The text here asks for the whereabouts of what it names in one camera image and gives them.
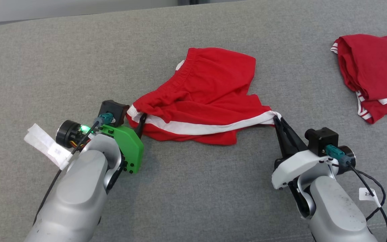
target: green led light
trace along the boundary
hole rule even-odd
[[[82,131],[82,133],[87,133],[90,130],[90,127],[82,125],[80,126],[80,130]]]

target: white paper tag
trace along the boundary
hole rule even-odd
[[[359,188],[359,200],[361,200],[361,201],[366,201],[366,200],[374,201],[374,202],[376,202],[376,205],[380,208],[381,205],[380,205],[379,199],[377,198],[376,191],[374,189],[371,189],[371,191],[373,192],[374,196],[371,196],[371,194],[367,188],[360,187]]]
[[[45,154],[61,170],[69,164],[71,152],[57,144],[40,126],[34,124],[28,131],[24,138],[28,144]]]
[[[371,191],[373,192],[374,196],[376,196],[376,192],[374,191],[374,189],[371,189]],[[359,200],[361,200],[361,201],[365,201],[365,200],[374,201],[374,197],[371,196],[371,194],[367,190],[367,188],[360,187],[359,188]]]
[[[63,170],[68,164],[70,158],[73,156],[71,155],[71,152],[69,150],[65,149],[64,147],[60,146],[56,142],[51,145],[47,153],[55,158],[57,162],[57,166]]]

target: red shorts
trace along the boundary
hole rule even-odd
[[[190,48],[173,77],[132,104],[129,124],[137,127],[147,113],[143,134],[156,140],[235,144],[238,130],[280,117],[257,95],[247,95],[255,62],[225,49]]]
[[[356,92],[358,115],[370,124],[387,115],[387,36],[342,36],[331,51],[338,54],[344,83]]]

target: white wall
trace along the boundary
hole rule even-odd
[[[0,0],[0,22],[177,6],[178,0]]]

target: robotic arm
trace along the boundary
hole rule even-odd
[[[60,126],[56,142],[82,150],[51,193],[52,185],[49,187],[49,196],[25,242],[90,241],[119,175],[122,171],[137,173],[141,166],[144,146],[140,138],[146,114],[132,130],[122,126],[128,107],[104,101],[98,118],[107,119],[107,124],[99,125],[98,130],[70,120]],[[307,130],[306,146],[283,118],[275,116],[274,123],[282,158],[274,163],[272,184],[278,190],[289,187],[315,240],[377,242],[364,215],[335,180],[336,175],[355,171],[356,165],[353,152],[338,146],[338,134],[326,127]],[[87,137],[90,140],[82,144]]]
[[[316,242],[377,242],[353,200],[335,180],[356,158],[338,146],[338,134],[324,127],[307,130],[308,146],[286,121],[274,117],[282,158],[274,163],[275,189],[289,187]]]
[[[104,101],[100,115],[113,120],[98,128],[73,161],[58,186],[45,199],[25,242],[87,242],[101,221],[107,194],[122,171],[137,173],[144,146],[140,140],[146,114],[136,130],[121,126],[126,105]],[[56,135],[58,144],[70,148],[87,134],[88,127],[65,121]]]

